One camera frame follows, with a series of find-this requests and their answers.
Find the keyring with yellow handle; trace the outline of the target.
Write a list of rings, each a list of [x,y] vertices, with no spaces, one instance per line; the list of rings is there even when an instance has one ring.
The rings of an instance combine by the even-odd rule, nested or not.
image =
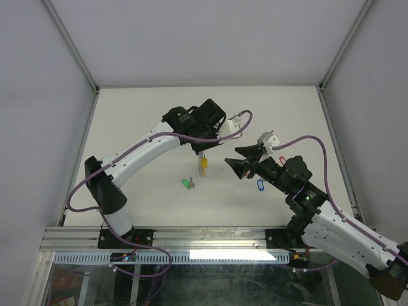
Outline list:
[[[207,176],[208,159],[204,151],[198,154],[198,169],[200,177],[205,178]]]

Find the bright green tag key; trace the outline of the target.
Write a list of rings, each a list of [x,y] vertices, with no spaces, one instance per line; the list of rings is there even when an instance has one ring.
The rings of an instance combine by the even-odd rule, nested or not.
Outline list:
[[[186,178],[182,179],[182,184],[188,191],[190,191],[191,189],[194,189],[195,187],[192,177],[189,177],[188,179]]]

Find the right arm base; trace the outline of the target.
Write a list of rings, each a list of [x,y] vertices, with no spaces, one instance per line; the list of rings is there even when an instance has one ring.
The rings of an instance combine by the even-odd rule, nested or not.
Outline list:
[[[310,223],[294,215],[286,226],[266,229],[266,248],[284,249],[289,252],[306,249],[307,244],[303,241],[302,235],[305,233],[307,225],[310,225]]]

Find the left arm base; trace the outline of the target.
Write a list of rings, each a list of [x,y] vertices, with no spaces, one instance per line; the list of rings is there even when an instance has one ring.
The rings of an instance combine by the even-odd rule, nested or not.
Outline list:
[[[124,243],[119,240],[109,229],[101,229],[99,231],[98,249],[134,249],[134,244],[142,245],[137,249],[145,249],[146,245],[152,246],[154,229],[133,228],[122,239],[131,242],[131,244]]]

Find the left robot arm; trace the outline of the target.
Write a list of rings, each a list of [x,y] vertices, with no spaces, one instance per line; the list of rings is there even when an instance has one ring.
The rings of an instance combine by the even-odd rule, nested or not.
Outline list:
[[[113,160],[127,152],[129,147],[102,160],[92,156],[85,161],[86,177],[108,164],[111,166],[90,179],[86,186],[112,227],[111,239],[117,246],[124,248],[133,242],[133,226],[125,209],[127,198],[120,188],[136,172],[164,153],[186,143],[191,145],[195,153],[219,145],[218,143],[194,143],[177,136],[166,135],[155,139],[152,139],[152,136],[170,132],[194,138],[215,139],[225,120],[226,113],[212,99],[189,109],[178,106],[164,114],[161,121],[145,135],[144,139],[137,141],[143,143],[141,146],[115,164],[112,163]]]

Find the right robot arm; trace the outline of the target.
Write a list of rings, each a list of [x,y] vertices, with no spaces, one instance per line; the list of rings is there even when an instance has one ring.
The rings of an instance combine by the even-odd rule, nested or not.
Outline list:
[[[285,227],[286,242],[320,249],[366,277],[381,295],[394,301],[407,289],[407,243],[397,243],[334,207],[328,192],[310,182],[312,172],[302,156],[283,165],[264,158],[260,145],[237,147],[242,159],[225,162],[238,178],[259,176],[286,195],[294,213]]]

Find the blue tag key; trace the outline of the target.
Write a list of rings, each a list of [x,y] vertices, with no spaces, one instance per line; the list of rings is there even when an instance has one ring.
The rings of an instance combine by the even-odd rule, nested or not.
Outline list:
[[[265,190],[265,185],[264,185],[264,181],[259,179],[257,180],[257,187],[259,191],[264,191]]]

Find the red tag key upper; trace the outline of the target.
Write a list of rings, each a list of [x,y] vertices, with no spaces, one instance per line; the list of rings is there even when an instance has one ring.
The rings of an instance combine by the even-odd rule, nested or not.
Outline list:
[[[279,157],[279,161],[280,161],[281,165],[284,166],[284,164],[285,164],[285,162],[286,162],[286,159],[285,159],[284,156],[280,156],[280,157]]]

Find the aluminium mounting rail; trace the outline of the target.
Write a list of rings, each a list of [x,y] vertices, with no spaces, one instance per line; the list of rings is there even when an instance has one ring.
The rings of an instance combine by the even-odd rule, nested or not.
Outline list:
[[[277,246],[274,238],[284,231],[282,226],[233,227],[136,227],[132,243],[153,246],[166,251],[191,249],[266,249]],[[101,226],[47,227],[40,251],[119,251],[131,250]]]

